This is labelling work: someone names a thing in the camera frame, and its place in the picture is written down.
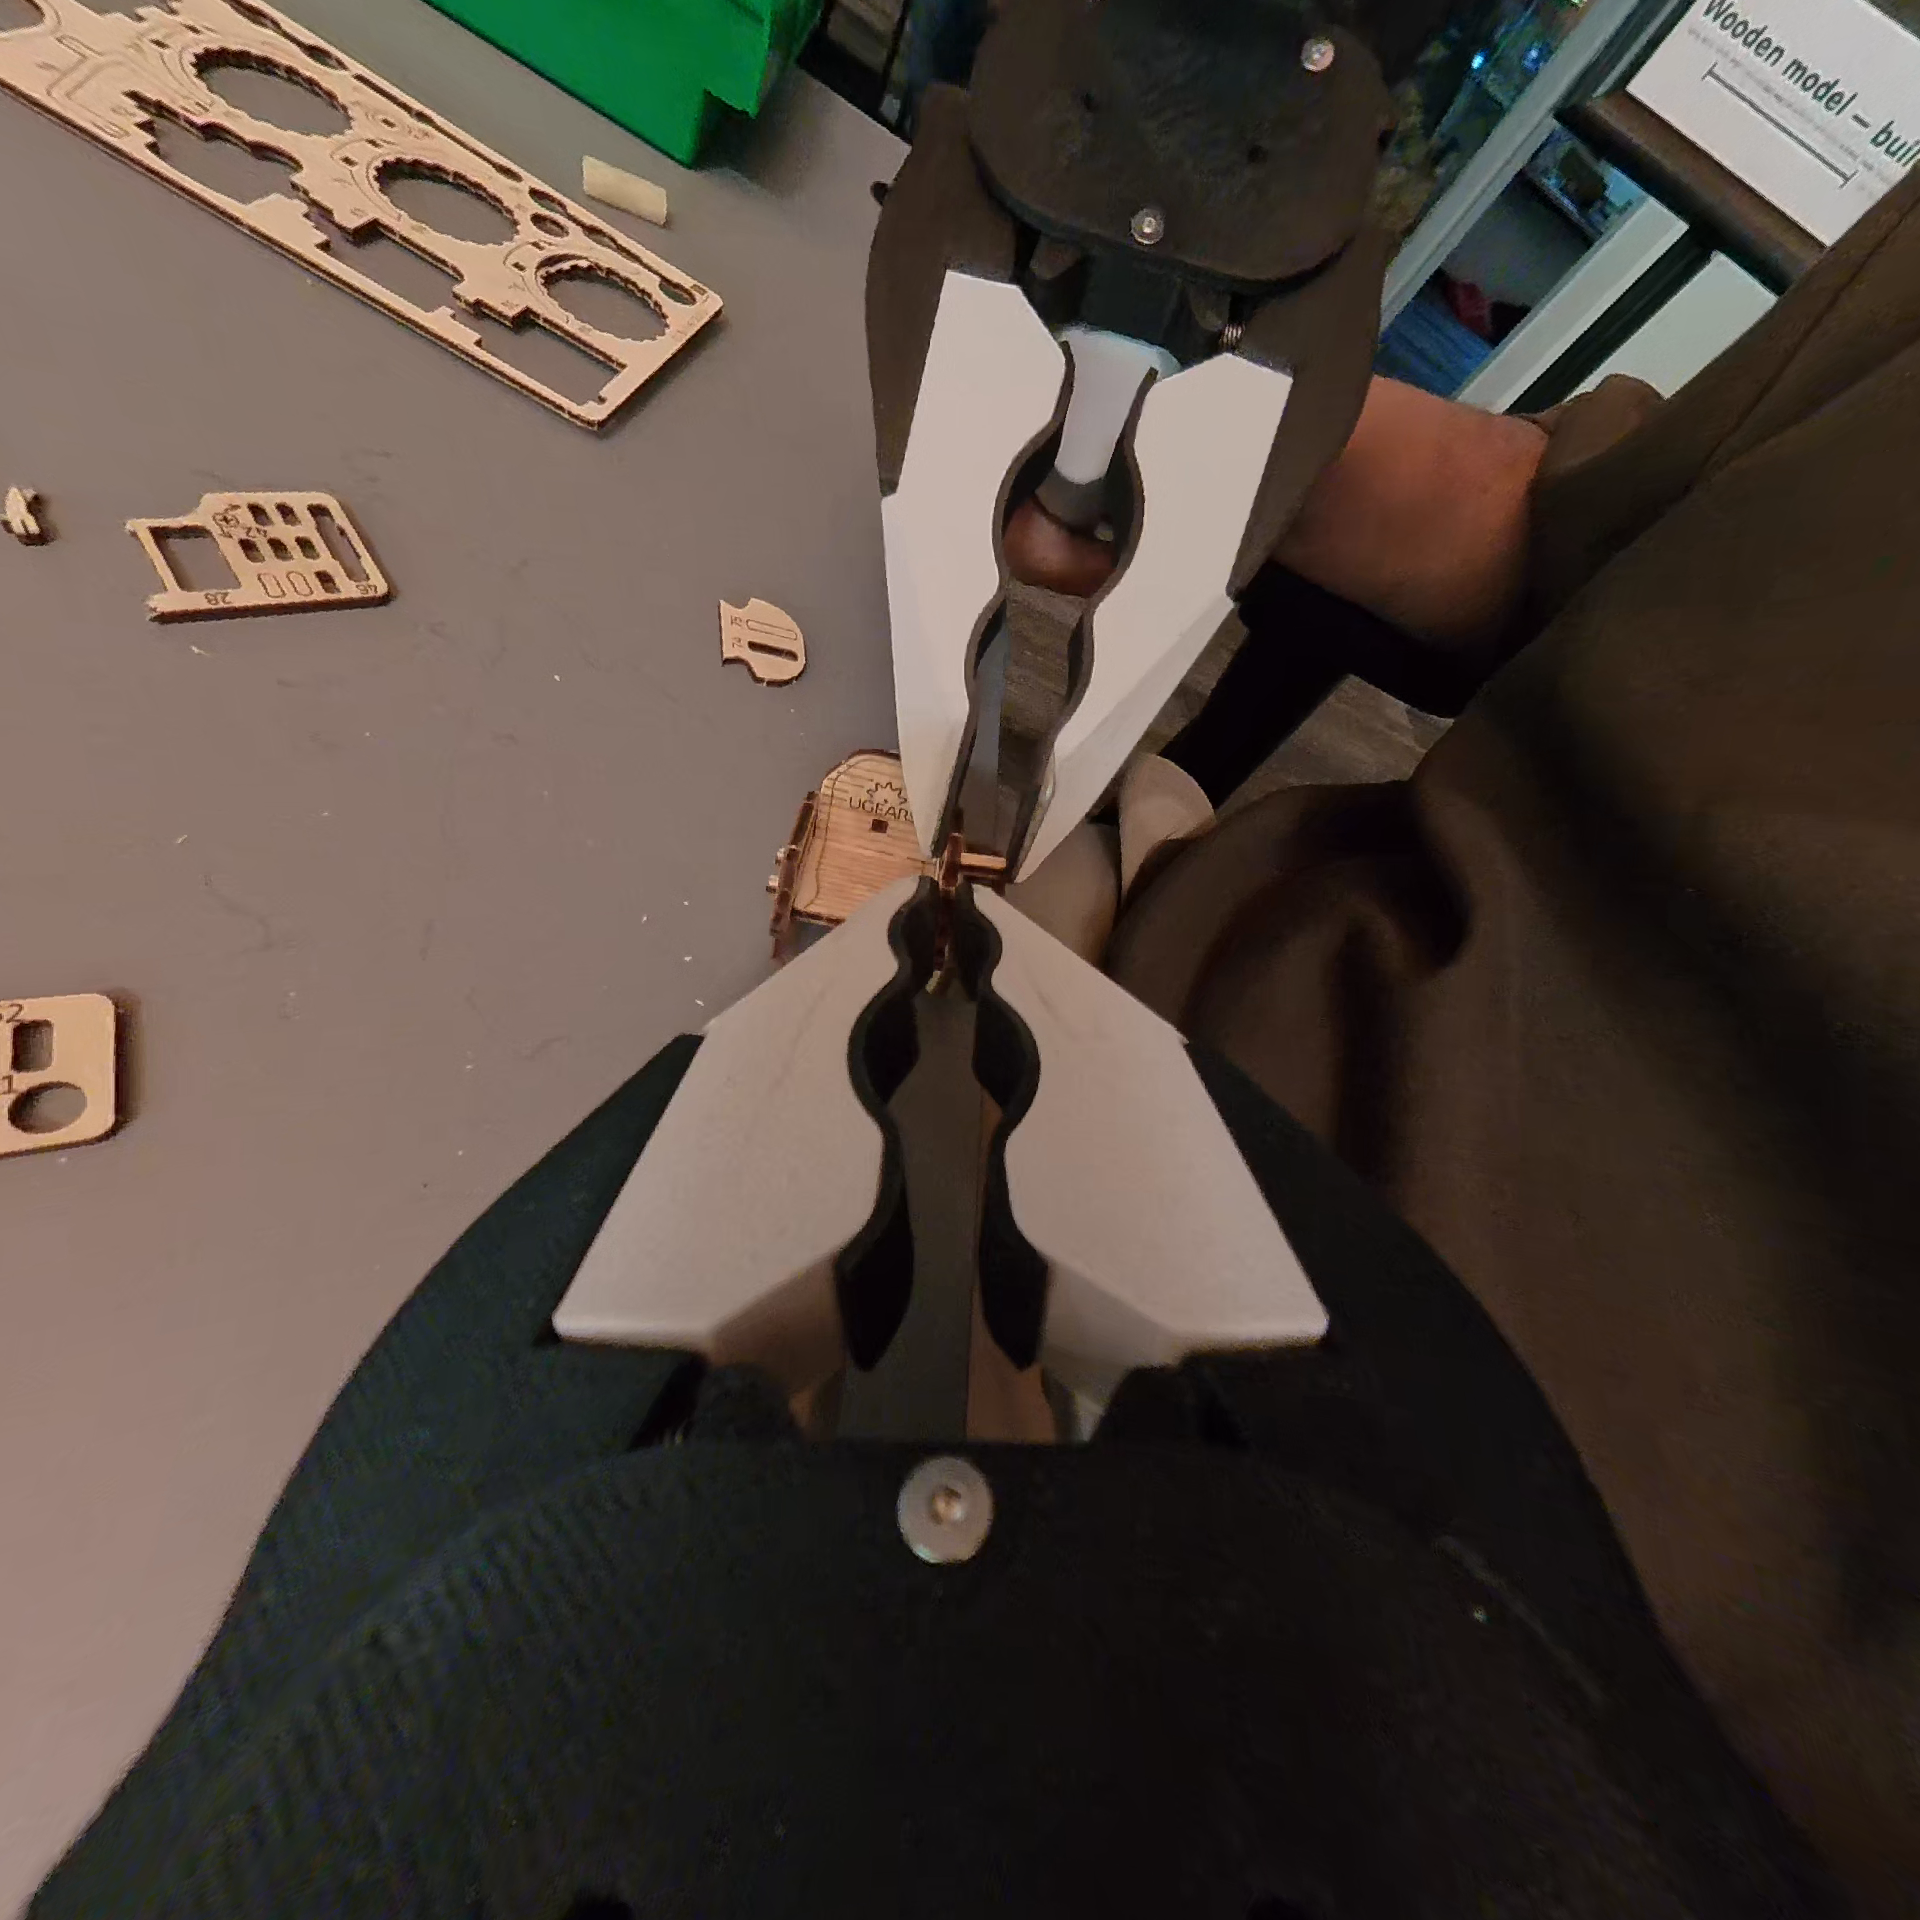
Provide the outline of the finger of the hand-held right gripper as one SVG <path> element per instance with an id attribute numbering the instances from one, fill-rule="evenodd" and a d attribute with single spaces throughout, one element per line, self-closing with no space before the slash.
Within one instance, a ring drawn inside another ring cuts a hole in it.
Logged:
<path id="1" fill-rule="evenodd" d="M 923 857 L 937 857 L 970 767 L 977 653 L 1005 592 L 1005 504 L 1067 393 L 1067 355 L 1016 285 L 944 278 L 901 474 L 880 504 L 898 759 Z"/>
<path id="2" fill-rule="evenodd" d="M 1085 678 L 1051 739 L 1021 881 L 1090 816 L 1225 623 L 1292 387 L 1292 373 L 1224 353 L 1143 392 L 1123 447 L 1133 543 L 1076 629 Z"/>

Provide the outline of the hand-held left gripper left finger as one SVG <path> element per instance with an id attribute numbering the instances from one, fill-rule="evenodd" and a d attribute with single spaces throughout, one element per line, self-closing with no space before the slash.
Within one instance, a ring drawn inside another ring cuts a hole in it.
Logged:
<path id="1" fill-rule="evenodd" d="M 787 1394 L 871 1373 L 911 1296 L 911 1229 L 887 1096 L 856 1035 L 912 994 L 893 881 L 715 1016 L 554 1312 L 565 1342 L 751 1366 Z"/>

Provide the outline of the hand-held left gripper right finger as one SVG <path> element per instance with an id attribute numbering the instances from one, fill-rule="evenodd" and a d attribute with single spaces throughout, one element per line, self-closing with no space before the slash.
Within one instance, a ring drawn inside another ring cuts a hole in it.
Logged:
<path id="1" fill-rule="evenodd" d="M 987 1151 L 991 1333 L 1082 1409 L 1193 1357 L 1311 1349 L 1328 1309 L 1187 1042 L 999 896 L 961 955 Z"/>

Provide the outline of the round wooden tab piece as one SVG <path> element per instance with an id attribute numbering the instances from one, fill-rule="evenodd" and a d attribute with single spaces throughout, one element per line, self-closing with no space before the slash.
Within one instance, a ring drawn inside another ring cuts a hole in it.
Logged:
<path id="1" fill-rule="evenodd" d="M 787 687 L 807 671 L 807 641 L 793 616 L 760 598 L 719 606 L 719 642 L 728 666 L 743 666 L 762 687 Z"/>

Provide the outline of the small wooden gear assembly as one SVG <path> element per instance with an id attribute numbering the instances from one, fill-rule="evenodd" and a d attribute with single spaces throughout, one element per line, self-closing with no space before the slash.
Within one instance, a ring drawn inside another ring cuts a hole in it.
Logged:
<path id="1" fill-rule="evenodd" d="M 967 838 L 948 833 L 933 863 L 928 893 L 919 902 L 919 960 L 927 994 L 977 993 L 987 925 L 979 907 L 1004 895 L 1005 861 L 996 853 L 971 851 Z"/>

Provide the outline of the person's right forearm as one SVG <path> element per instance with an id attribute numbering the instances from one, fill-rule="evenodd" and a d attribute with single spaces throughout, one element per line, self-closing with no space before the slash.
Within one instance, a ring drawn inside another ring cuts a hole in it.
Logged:
<path id="1" fill-rule="evenodd" d="M 1521 613 L 1548 447 L 1531 418 L 1373 376 L 1274 561 L 1432 650 L 1498 655 Z"/>

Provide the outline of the person's right hand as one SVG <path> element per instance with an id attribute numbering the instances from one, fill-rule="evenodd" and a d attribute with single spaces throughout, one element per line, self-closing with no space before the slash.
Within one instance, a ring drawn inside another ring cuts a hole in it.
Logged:
<path id="1" fill-rule="evenodd" d="M 999 552 L 1018 583 L 1093 599 L 1133 555 L 1136 523 L 1132 504 L 1048 477 L 1008 511 Z"/>

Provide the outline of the black chair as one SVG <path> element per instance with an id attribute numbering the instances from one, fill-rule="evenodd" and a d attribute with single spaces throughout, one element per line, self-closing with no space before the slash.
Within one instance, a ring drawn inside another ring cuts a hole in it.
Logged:
<path id="1" fill-rule="evenodd" d="M 1237 603 L 1241 641 L 1212 694 L 1161 750 L 1218 808 L 1346 679 L 1419 714 L 1457 719 L 1492 664 L 1403 634 L 1298 571 L 1269 563 Z"/>

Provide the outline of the person's beige trousers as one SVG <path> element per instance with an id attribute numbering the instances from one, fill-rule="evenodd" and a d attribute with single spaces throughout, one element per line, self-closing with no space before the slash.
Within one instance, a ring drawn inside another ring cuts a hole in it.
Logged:
<path id="1" fill-rule="evenodd" d="M 1104 970 L 1132 896 L 1216 821 L 1200 783 L 1161 754 L 1140 754 L 1124 769 L 1115 805 L 1119 824 L 1080 824 L 1005 890 L 1018 913 L 1096 970 Z"/>

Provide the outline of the wooden trunk model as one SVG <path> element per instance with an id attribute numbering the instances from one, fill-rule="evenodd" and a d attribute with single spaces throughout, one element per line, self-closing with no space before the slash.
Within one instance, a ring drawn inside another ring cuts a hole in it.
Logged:
<path id="1" fill-rule="evenodd" d="M 887 886 L 939 866 L 939 855 L 921 851 L 898 754 L 865 750 L 836 761 L 807 792 L 765 883 L 775 965 L 797 955 L 812 931 L 848 921 Z"/>

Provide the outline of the person's brown shirt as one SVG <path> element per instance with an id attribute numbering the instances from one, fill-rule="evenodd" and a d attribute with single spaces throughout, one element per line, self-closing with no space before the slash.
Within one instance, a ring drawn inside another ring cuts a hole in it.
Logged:
<path id="1" fill-rule="evenodd" d="M 1536 417 L 1452 730 L 1111 943 L 1489 1310 L 1861 1917 L 1916 1917 L 1916 339 L 1909 181 L 1679 395 Z"/>

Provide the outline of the white cabinet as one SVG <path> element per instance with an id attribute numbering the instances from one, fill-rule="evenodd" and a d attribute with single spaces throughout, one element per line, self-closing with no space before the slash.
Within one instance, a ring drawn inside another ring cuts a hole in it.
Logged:
<path id="1" fill-rule="evenodd" d="M 1415 71 L 1377 371 L 1492 415 L 1675 393 L 1817 259 L 1625 85 L 1685 5 L 1464 5 Z"/>

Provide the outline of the white printed sign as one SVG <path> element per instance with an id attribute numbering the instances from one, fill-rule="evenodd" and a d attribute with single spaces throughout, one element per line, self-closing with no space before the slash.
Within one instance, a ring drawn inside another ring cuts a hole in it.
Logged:
<path id="1" fill-rule="evenodd" d="M 1692 2 L 1625 95 L 1833 246 L 1916 176 L 1916 5 Z"/>

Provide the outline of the small slotted wooden sheet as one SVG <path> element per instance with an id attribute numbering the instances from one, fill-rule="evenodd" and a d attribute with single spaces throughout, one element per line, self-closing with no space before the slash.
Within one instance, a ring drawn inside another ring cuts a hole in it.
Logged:
<path id="1" fill-rule="evenodd" d="M 128 536 L 156 567 L 154 625 L 381 609 L 396 587 L 348 509 L 316 490 L 209 493 L 195 511 L 130 517 Z M 185 583 L 167 545 L 204 539 L 226 567 L 213 587 Z"/>

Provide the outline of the large wooden gear-hole sheet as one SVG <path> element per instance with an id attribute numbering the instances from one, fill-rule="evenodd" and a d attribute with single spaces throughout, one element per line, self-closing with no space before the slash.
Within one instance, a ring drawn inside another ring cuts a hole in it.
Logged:
<path id="1" fill-rule="evenodd" d="M 586 431 L 723 297 L 269 5 L 33 5 L 4 95 Z"/>

